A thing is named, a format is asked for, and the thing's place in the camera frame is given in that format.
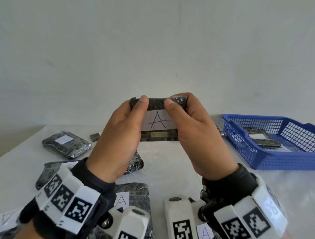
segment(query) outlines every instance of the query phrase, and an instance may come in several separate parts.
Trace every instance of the table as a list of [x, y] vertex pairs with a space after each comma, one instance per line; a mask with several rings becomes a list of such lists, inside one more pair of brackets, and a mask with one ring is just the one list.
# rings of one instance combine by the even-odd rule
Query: table
[[[101, 126], [45, 126], [0, 158], [0, 212], [27, 204], [37, 192], [35, 182], [44, 163], [63, 160], [41, 145], [41, 141], [60, 131], [72, 132], [90, 141], [89, 135]], [[227, 142], [235, 160], [248, 167], [240, 154]], [[78, 159], [87, 157], [91, 149]], [[117, 179], [116, 183], [146, 183], [149, 186], [155, 239], [167, 238], [162, 199], [176, 194], [199, 198], [201, 177], [195, 173], [179, 142], [141, 142], [138, 152], [144, 168]], [[315, 235], [315, 171], [256, 170], [282, 202], [289, 218], [288, 230], [295, 239]]]

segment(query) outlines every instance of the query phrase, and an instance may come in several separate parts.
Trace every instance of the person's left hand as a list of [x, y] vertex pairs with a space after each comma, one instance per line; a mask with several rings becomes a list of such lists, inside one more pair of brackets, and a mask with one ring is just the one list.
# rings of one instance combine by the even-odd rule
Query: person's left hand
[[148, 105], [148, 97], [141, 96], [132, 110], [129, 101], [125, 101], [114, 111], [86, 162], [95, 176], [111, 183], [125, 173], [139, 146], [141, 124]]

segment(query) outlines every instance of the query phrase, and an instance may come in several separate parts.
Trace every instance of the person's right hand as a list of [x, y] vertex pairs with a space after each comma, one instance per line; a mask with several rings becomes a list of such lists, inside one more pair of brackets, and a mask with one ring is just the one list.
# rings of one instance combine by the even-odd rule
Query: person's right hand
[[164, 101], [164, 106], [195, 171], [208, 180], [219, 180], [236, 171], [237, 163], [200, 101], [192, 93], [173, 96], [188, 97], [187, 112], [170, 99]]

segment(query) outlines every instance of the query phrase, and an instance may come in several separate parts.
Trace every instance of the hand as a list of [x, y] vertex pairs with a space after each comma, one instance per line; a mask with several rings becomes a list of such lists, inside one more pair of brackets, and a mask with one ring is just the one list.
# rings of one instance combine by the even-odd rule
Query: hand
[[200, 101], [192, 93], [173, 96], [184, 95], [188, 96], [187, 112], [170, 99], [164, 101], [177, 126], [178, 139], [199, 175], [208, 180], [224, 178], [238, 165]]
[[126, 101], [114, 111], [86, 162], [95, 176], [111, 183], [126, 172], [139, 146], [141, 124], [148, 105], [148, 97], [141, 96], [132, 110]]

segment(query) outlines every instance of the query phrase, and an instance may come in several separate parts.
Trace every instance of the finger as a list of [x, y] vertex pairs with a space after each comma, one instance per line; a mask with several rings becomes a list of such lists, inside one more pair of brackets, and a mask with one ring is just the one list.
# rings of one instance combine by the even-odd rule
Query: finger
[[172, 96], [187, 96], [187, 114], [193, 119], [200, 122], [207, 122], [210, 118], [206, 109], [202, 106], [201, 102], [193, 93], [180, 93]]
[[133, 122], [134, 124], [142, 124], [142, 120], [146, 114], [146, 111], [149, 106], [149, 99], [146, 96], [141, 96], [139, 101], [133, 107], [132, 111], [128, 116], [128, 120]]
[[164, 101], [164, 107], [166, 112], [174, 120], [177, 127], [187, 125], [187, 123], [192, 120], [192, 118], [183, 110], [183, 108], [171, 99], [166, 99]]
[[124, 103], [122, 103], [112, 114], [111, 118], [108, 122], [111, 122], [112, 124], [117, 124], [123, 120], [125, 120], [128, 115], [130, 114], [131, 108], [129, 105], [129, 101], [127, 100]]

